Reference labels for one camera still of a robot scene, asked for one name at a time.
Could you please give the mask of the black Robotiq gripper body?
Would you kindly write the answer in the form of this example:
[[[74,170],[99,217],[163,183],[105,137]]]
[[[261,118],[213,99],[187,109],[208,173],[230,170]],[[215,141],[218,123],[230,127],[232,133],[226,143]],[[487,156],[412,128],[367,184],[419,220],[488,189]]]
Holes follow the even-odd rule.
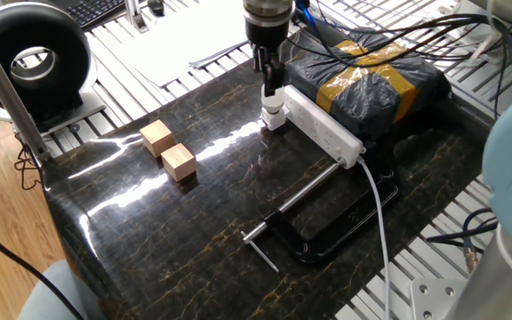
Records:
[[[245,22],[245,33],[251,44],[269,50],[276,50],[287,37],[288,23],[285,22],[274,27],[262,27],[247,20]]]

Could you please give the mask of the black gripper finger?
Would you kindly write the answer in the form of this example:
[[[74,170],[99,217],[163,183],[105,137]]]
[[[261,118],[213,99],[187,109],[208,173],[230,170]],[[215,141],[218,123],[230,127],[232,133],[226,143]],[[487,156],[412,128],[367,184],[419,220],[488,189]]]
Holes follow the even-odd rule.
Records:
[[[277,51],[264,48],[262,50],[262,73],[264,82],[264,96],[276,94],[276,90],[284,84],[285,67],[279,59]]]
[[[256,45],[256,44],[252,48],[253,48],[253,58],[254,58],[254,71],[256,73],[261,73],[262,75],[266,75],[268,73],[268,71],[267,71],[268,49],[263,46]]]

